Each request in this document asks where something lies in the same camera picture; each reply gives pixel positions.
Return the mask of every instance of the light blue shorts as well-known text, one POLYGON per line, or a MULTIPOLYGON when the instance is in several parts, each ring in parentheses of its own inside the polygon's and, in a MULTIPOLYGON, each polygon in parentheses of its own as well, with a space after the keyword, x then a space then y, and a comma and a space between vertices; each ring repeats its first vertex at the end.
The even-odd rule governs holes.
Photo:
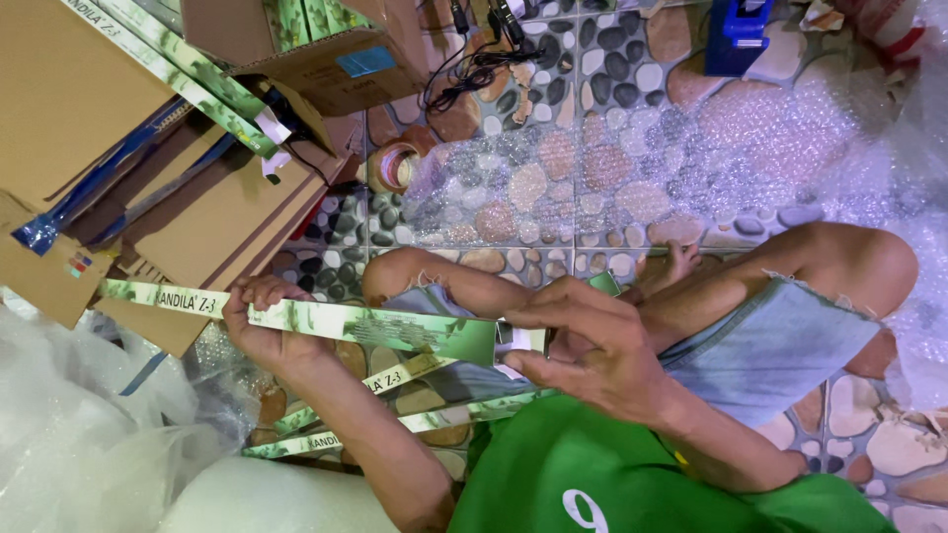
MULTIPOLYGON (((659 355, 668 374, 750 427, 771 421, 856 356, 880 325, 802 282, 772 274, 767 287, 727 316, 659 355)), ((413 287, 385 307, 474 316, 437 284, 413 287)), ((533 386, 458 361, 422 377, 448 402, 533 386)))

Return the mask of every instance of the label on box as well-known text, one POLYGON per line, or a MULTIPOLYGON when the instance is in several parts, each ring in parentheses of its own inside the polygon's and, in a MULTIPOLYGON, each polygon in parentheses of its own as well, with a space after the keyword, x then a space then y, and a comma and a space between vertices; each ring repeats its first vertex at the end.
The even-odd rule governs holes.
POLYGON ((358 78, 366 74, 372 74, 379 70, 392 68, 395 66, 395 59, 392 58, 389 50, 384 46, 375 46, 368 50, 353 52, 336 58, 336 63, 346 71, 349 76, 358 78))

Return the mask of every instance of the open cardboard box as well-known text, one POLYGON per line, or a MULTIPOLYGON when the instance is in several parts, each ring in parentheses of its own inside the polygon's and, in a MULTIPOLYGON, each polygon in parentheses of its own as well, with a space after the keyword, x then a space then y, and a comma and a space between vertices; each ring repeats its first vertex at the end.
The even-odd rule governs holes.
POLYGON ((181 18, 189 44, 240 65, 228 74, 263 74, 298 92, 326 117, 421 92, 428 64, 413 0, 342 4, 372 21, 373 28, 352 28, 280 54, 263 0, 181 0, 181 18))

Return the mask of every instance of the foot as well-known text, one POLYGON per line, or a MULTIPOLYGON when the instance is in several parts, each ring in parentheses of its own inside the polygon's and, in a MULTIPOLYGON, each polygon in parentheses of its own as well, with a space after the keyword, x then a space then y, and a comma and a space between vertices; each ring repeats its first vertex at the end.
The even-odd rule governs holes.
POLYGON ((672 239, 667 242, 668 254, 665 256, 664 268, 656 274, 636 282, 642 291, 642 297, 648 298, 656 292, 670 287, 684 279, 702 263, 698 253, 698 245, 682 247, 678 241, 672 239))

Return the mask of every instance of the green shirt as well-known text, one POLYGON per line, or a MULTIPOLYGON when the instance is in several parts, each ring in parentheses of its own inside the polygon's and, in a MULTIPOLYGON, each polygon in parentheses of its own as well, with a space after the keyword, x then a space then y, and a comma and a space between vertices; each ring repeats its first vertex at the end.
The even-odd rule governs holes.
POLYGON ((448 531, 896 530, 833 475, 809 475, 755 495, 695 481, 648 428, 564 395, 536 400, 495 429, 448 531))

